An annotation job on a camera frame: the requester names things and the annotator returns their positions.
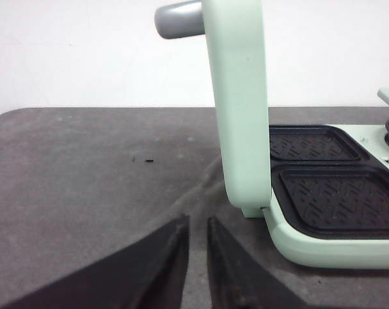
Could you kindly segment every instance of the open lid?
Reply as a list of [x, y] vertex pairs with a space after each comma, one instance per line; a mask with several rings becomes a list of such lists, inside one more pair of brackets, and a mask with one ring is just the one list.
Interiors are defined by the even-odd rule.
[[270, 146], [261, 0], [188, 1], [159, 8], [166, 39], [206, 34], [226, 192], [243, 209], [270, 204]]

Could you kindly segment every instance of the sandwich maker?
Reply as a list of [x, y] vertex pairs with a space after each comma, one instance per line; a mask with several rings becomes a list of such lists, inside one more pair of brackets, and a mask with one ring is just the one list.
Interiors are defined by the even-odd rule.
[[269, 126], [261, 0], [164, 6], [155, 23], [166, 39], [206, 35], [230, 203], [295, 263], [389, 268], [389, 121]]

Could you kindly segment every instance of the gray fabric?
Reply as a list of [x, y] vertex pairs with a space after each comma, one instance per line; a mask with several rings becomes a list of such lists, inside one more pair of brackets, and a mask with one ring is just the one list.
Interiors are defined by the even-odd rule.
[[[384, 124], [389, 108], [271, 108], [273, 124]], [[182, 308], [210, 308], [206, 219], [312, 304], [389, 308], [389, 271], [295, 265], [229, 205], [214, 109], [22, 109], [0, 116], [0, 305], [191, 216]]]

